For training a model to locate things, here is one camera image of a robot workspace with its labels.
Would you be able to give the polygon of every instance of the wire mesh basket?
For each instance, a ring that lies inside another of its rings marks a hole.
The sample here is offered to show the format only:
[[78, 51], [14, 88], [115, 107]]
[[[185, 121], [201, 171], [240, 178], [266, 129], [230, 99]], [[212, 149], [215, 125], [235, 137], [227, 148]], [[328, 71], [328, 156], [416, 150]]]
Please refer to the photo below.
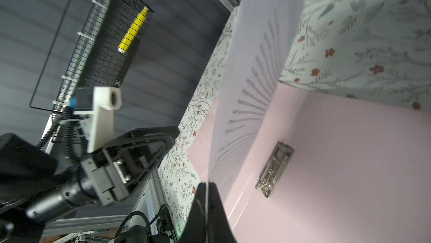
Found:
[[[53, 122], [60, 120], [76, 87], [119, 87], [130, 67], [153, 10], [142, 0], [92, 0], [93, 6], [63, 78]], [[62, 126], [52, 142], [62, 141]], [[79, 138], [73, 141], [80, 143]]]

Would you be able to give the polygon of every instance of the sheet of paper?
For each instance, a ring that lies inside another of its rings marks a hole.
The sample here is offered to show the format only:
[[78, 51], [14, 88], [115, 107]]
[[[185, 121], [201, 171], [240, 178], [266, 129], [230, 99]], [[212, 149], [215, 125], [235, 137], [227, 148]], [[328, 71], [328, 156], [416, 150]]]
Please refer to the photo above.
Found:
[[227, 197], [271, 103], [303, 0], [241, 0], [215, 116], [209, 181]]

